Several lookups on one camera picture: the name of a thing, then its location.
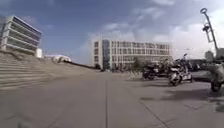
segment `lamp post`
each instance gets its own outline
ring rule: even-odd
[[[213,28],[212,28],[212,24],[211,24],[210,18],[207,15],[207,11],[208,11],[207,8],[202,8],[201,11],[200,11],[200,13],[204,14],[206,19],[207,19],[207,23],[204,24],[204,28],[202,30],[206,32],[207,38],[208,38],[208,42],[209,43],[210,42],[214,42],[216,55],[217,55],[218,46],[217,46],[217,42],[216,42],[216,39],[215,39],[215,34],[214,34],[214,31],[213,31]],[[211,34],[212,34],[212,40],[210,40],[210,38],[209,38],[209,32],[211,32]]]

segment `blue sky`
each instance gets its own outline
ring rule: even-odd
[[[102,38],[170,42],[175,57],[187,48],[192,57],[203,57],[212,46],[201,32],[204,17],[199,10],[209,9],[221,33],[223,4],[222,0],[0,0],[0,14],[15,14],[42,31],[40,47],[46,54],[89,64],[91,42]]]

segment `concrete ground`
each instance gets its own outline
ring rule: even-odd
[[[0,128],[223,128],[223,119],[224,96],[208,83],[98,73],[0,91]]]

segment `stairs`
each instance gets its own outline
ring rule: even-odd
[[[93,70],[37,59],[21,53],[0,51],[0,90],[14,89],[49,81],[93,72]]]

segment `building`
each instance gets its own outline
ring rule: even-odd
[[[169,44],[102,40],[93,47],[93,64],[104,69],[131,67],[135,57],[142,62],[172,60]]]
[[[2,50],[36,55],[41,38],[40,31],[16,16],[0,20]]]
[[[68,56],[64,56],[64,55],[46,55],[45,56],[46,59],[50,59],[53,61],[68,61],[68,62],[72,62],[72,59]]]

